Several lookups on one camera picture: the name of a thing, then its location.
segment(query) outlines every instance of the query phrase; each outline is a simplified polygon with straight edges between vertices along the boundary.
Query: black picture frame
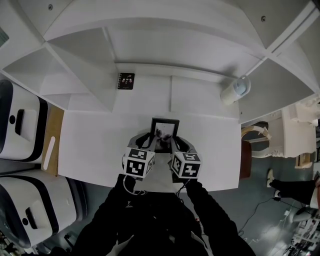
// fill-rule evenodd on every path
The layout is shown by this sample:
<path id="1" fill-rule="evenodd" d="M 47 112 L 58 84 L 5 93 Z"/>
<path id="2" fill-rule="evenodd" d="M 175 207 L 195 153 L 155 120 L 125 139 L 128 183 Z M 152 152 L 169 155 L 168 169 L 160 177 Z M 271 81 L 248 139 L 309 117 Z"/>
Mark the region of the black picture frame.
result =
<path id="1" fill-rule="evenodd" d="M 166 118 L 155 118 L 154 117 L 154 118 L 152 118 L 152 123 L 151 123 L 150 138 L 153 139 L 155 137 L 156 125 L 158 123 L 160 123 L 160 124 L 174 124 L 172 137 L 175 138 L 177 136 L 180 120 L 166 119 Z M 171 153 L 171 145 L 170 145 L 170 148 L 156 149 L 154 152 L 156 152 L 156 153 Z"/>

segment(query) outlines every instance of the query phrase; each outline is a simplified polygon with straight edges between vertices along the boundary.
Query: leg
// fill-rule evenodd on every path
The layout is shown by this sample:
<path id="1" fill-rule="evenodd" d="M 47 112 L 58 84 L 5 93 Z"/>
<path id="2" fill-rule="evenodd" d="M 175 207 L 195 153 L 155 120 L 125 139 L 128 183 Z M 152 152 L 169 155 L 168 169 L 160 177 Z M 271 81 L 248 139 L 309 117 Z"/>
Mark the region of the leg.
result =
<path id="1" fill-rule="evenodd" d="M 270 186 L 276 190 L 280 190 L 282 198 L 293 198 L 303 204 L 310 205 L 316 183 L 314 180 L 287 182 L 274 179 L 270 183 Z"/>

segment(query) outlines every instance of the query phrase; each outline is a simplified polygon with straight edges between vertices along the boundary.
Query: white table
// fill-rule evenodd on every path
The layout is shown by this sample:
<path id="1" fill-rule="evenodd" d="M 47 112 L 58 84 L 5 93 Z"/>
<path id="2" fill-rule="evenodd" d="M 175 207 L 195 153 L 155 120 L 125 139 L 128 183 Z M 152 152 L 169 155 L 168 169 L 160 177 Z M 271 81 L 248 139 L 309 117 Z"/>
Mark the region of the white table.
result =
<path id="1" fill-rule="evenodd" d="M 129 140 L 150 131 L 152 115 L 66 111 L 63 118 L 58 173 L 72 179 L 114 187 L 123 172 L 122 156 Z M 241 126 L 237 119 L 168 112 L 162 118 L 180 120 L 177 135 L 202 155 L 198 180 L 208 191 L 238 187 Z M 135 189 L 174 192 L 167 165 L 169 154 L 157 154 L 152 171 Z"/>

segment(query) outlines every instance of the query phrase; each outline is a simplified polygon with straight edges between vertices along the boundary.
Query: photo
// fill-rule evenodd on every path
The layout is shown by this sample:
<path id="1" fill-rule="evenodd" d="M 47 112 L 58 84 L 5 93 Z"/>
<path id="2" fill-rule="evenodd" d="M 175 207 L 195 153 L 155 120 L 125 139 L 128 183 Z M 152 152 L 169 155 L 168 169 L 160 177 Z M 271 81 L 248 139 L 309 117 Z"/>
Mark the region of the photo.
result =
<path id="1" fill-rule="evenodd" d="M 179 120 L 153 118 L 150 133 L 156 138 L 156 153 L 171 153 L 171 138 L 177 136 Z"/>
<path id="2" fill-rule="evenodd" d="M 174 134 L 174 123 L 156 123 L 154 135 L 156 137 L 156 151 L 170 151 L 171 138 Z"/>

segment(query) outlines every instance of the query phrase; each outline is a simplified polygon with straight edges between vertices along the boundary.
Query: small book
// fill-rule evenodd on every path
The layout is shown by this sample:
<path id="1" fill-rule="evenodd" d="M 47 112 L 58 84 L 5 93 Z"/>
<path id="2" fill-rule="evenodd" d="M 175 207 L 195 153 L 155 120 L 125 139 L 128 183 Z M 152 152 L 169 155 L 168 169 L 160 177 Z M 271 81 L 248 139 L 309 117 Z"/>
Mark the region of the small book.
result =
<path id="1" fill-rule="evenodd" d="M 132 90 L 134 88 L 134 82 L 134 73 L 120 73 L 118 79 L 118 90 Z"/>

